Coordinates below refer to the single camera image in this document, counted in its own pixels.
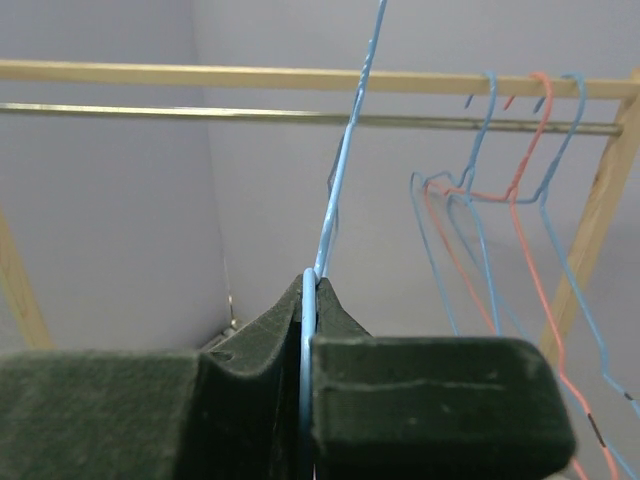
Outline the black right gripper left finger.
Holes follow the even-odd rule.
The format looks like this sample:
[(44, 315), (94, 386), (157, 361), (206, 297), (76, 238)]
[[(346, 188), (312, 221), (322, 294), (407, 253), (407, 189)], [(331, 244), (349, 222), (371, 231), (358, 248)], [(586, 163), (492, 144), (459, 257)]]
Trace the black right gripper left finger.
[(5, 479), (293, 479), (302, 283), (203, 350), (1, 358)]

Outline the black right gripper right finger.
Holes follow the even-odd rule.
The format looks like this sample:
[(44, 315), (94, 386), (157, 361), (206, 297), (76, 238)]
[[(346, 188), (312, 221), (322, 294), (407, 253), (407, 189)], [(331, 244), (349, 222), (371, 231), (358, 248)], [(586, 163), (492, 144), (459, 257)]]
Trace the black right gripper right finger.
[(544, 479), (575, 435), (554, 374), (510, 337), (375, 337), (317, 288), (312, 428), (320, 479)]

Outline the blue wire hanger white shirt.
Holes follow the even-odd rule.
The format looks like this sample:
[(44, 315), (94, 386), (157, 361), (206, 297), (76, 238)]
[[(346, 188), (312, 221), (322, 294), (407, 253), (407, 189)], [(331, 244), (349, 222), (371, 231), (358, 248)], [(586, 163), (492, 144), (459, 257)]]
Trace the blue wire hanger white shirt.
[(299, 479), (311, 479), (314, 474), (311, 445), (312, 420), (312, 355), (311, 340), (317, 328), (318, 311), (316, 305), (317, 285), (328, 275), (333, 234), (338, 231), (339, 201), (344, 175), (348, 163), (352, 135), (358, 124), (369, 76), (376, 54), (377, 43), (384, 19), (387, 2), (381, 0), (378, 5), (374, 30), (368, 43), (368, 50), (361, 69), (354, 103), (346, 124), (344, 134), (328, 177), (329, 196), (322, 223), (315, 263), (303, 272), (301, 299), (300, 364), (299, 364), (299, 405), (298, 405), (298, 472)]

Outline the blue wire hanger plaid shirt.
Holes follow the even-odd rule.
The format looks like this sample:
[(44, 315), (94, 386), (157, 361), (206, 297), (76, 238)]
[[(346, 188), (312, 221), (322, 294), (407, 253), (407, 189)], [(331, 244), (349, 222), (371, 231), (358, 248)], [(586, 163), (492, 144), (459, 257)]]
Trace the blue wire hanger plaid shirt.
[[(440, 241), (449, 255), (449, 259), (454, 264), (456, 271), (466, 287), (468, 295), (479, 310), (480, 316), (487, 325), (489, 332), (497, 336), (502, 336), (504, 334), (501, 314), (505, 313), (516, 332), (521, 334), (524, 339), (528, 340), (530, 336), (524, 328), (524, 325), (519, 320), (515, 312), (513, 312), (511, 307), (508, 306), (504, 297), (498, 292), (494, 279), (494, 272), (489, 255), (489, 247), (487, 245), (484, 225), (476, 206), (478, 204), (496, 204), (507, 205), (510, 209), (516, 208), (521, 179), (524, 176), (525, 169), (528, 166), (531, 157), (533, 156), (535, 148), (537, 147), (542, 135), (542, 129), (546, 126), (549, 116), (545, 114), (541, 118), (541, 122), (536, 125), (536, 129), (534, 130), (533, 137), (527, 147), (526, 153), (519, 162), (505, 192), (502, 194), (489, 194), (475, 191), (473, 189), (473, 185), (477, 173), (479, 154), (485, 140), (485, 136), (489, 131), (490, 123), (493, 120), (498, 98), (498, 78), (496, 73), (487, 70), (484, 72), (484, 76), (488, 81), (488, 108), (484, 118), (481, 120), (480, 128), (475, 135), (469, 159), (467, 160), (465, 167), (458, 176), (455, 176), (449, 170), (443, 170), (428, 177), (423, 176), (419, 172), (412, 173), (409, 180), (410, 199), (423, 246), (444, 307), (444, 312), (453, 334), (459, 336), (461, 331), (455, 318), (453, 303), (449, 293), (447, 292), (444, 277), (429, 243), (425, 220), (423, 219), (424, 214), (427, 214), (430, 217), (431, 225), (436, 228)], [(445, 203), (446, 215), (451, 227), (462, 243), (463, 249), (469, 256), (472, 265), (484, 276), (489, 299), (488, 304), (485, 304), (480, 298), (470, 276), (455, 253), (447, 231), (441, 222), (439, 214), (435, 210), (433, 203), (435, 199), (440, 199)], [(454, 206), (456, 204), (465, 207), (471, 214), (472, 224), (480, 247), (479, 255), (476, 255), (472, 250), (470, 241), (463, 234), (459, 222), (455, 218)]]

